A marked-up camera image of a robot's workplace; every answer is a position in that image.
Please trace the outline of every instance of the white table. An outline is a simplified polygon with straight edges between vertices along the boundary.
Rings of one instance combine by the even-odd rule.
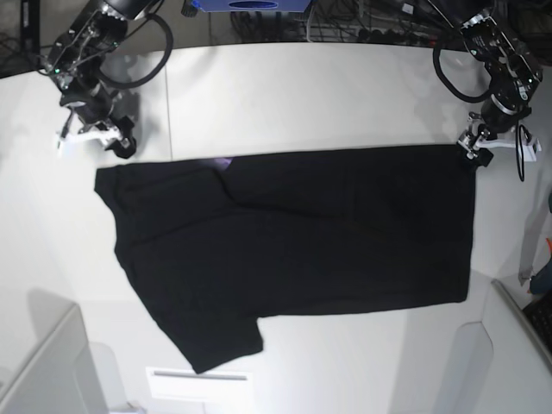
[[[468,106],[441,85],[430,54],[331,44],[174,51],[166,70],[137,91],[141,147],[132,161],[454,142]],[[114,66],[138,77],[158,58],[127,58]],[[443,66],[458,88],[481,90],[483,76],[465,53],[444,53]],[[481,320],[490,279],[515,277],[527,240],[540,239],[548,226],[541,225],[547,218],[541,211],[552,186],[552,73],[545,79],[527,122],[542,139],[541,161],[526,167],[523,184],[512,151],[495,151],[490,167],[478,173],[468,301],[262,320],[266,350],[223,367],[254,373],[259,413],[431,410],[456,329]],[[120,160],[90,146],[55,158],[52,133],[66,111],[48,79],[4,79],[0,94],[11,97],[0,102],[0,332],[19,332],[2,346],[12,358],[38,335],[29,292],[70,298],[82,306],[91,341],[114,353],[126,398],[169,411],[148,396],[145,367],[189,366],[129,287],[112,253],[113,217],[92,191],[95,169]]]

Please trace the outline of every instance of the black t-shirt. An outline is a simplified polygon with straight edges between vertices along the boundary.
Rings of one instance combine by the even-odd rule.
[[[257,318],[467,296],[475,172],[455,146],[101,169],[116,255],[193,369],[260,352]]]

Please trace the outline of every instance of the table surface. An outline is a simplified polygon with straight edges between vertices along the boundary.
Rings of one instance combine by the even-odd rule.
[[[114,58],[111,71],[137,78],[159,57]],[[485,76],[470,56],[450,52],[442,60],[459,89],[482,90]],[[478,172],[468,301],[439,311],[261,321],[266,350],[224,367],[255,372],[259,412],[431,409],[455,330],[481,320],[491,278],[515,285],[519,270],[532,266],[550,231],[548,79],[552,73],[545,71],[527,121],[541,138],[543,153],[539,162],[526,166],[525,183],[518,180],[512,151],[496,150],[492,164]],[[67,113],[58,107],[60,94],[47,78],[26,74],[3,79],[0,94],[9,97],[0,102],[3,306],[15,306],[37,288],[77,301],[91,341],[115,352],[129,399],[155,408],[145,397],[143,367],[188,365],[159,335],[132,292],[112,253],[113,217],[91,190],[97,167],[121,161],[92,143],[68,158],[56,158],[53,132]],[[376,45],[177,50],[164,71],[126,99],[140,145],[129,162],[452,143],[470,109],[437,79],[430,50]],[[28,252],[33,252],[32,260]],[[136,344],[133,349],[129,341]],[[321,342],[327,347],[313,354]],[[336,363],[322,369],[320,361]],[[367,369],[358,371],[359,364]],[[357,385],[336,384],[332,375],[337,373],[347,373]],[[412,390],[412,381],[420,387]]]

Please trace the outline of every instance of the t-shirt sleeve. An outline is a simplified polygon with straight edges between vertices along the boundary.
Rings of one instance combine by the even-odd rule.
[[[156,318],[196,373],[263,349],[255,318],[203,317],[181,321]]]

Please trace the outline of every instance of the blue box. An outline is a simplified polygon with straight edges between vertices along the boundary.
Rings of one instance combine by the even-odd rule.
[[[212,11],[295,11],[304,12],[311,0],[193,0],[191,4]]]

